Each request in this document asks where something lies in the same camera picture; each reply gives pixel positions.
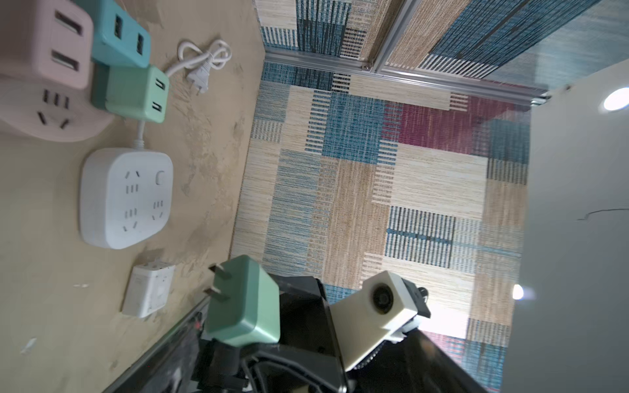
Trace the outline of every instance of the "teal usb hub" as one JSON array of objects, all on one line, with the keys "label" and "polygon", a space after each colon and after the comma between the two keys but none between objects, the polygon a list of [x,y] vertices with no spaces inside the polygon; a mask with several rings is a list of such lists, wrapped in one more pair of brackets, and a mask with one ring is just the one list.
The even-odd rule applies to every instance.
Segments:
[{"label": "teal usb hub", "polygon": [[74,2],[94,21],[94,61],[123,67],[148,67],[151,36],[114,0]]}]

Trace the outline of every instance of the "camera lens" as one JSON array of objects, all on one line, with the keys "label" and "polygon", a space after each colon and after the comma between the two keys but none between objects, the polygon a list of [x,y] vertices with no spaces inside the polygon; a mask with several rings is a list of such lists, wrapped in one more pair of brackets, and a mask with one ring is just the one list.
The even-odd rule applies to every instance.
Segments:
[{"label": "camera lens", "polygon": [[374,306],[383,314],[388,313],[393,307],[393,292],[388,285],[381,285],[374,291]]}]

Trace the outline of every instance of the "power cord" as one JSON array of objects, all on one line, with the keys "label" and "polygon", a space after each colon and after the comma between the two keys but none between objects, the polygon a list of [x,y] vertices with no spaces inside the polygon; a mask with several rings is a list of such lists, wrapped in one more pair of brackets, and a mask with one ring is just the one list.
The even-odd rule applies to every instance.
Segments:
[{"label": "power cord", "polygon": [[[191,49],[198,53],[198,56],[184,59],[184,50]],[[179,63],[170,66],[166,72],[167,77],[171,77],[174,73],[182,69],[194,69],[186,77],[187,80],[199,89],[199,93],[205,93],[208,91],[208,79],[209,71],[211,69],[222,69],[225,64],[231,59],[231,48],[227,42],[223,40],[216,40],[210,44],[209,49],[204,52],[195,44],[190,41],[183,41],[177,47],[177,57]],[[144,149],[144,127],[146,121],[138,121],[138,134],[133,141],[133,147],[137,150]]]}]

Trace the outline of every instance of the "green power adapter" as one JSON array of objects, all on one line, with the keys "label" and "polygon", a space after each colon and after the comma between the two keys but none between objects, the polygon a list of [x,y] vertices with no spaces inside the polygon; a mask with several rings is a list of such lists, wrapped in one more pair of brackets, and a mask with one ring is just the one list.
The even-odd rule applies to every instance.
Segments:
[{"label": "green power adapter", "polygon": [[145,69],[96,64],[92,104],[120,116],[163,123],[170,81],[156,66]]},{"label": "green power adapter", "polygon": [[203,339],[231,346],[277,343],[279,287],[262,267],[240,255],[214,268],[214,288]]}]

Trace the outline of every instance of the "white wall socket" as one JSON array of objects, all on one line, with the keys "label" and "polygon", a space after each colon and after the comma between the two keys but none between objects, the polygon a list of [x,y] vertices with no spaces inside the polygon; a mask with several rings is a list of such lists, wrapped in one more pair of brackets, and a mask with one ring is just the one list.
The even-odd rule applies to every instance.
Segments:
[{"label": "white wall socket", "polygon": [[119,250],[162,230],[170,216],[172,174],[164,153],[131,148],[92,153],[81,177],[83,240]]}]

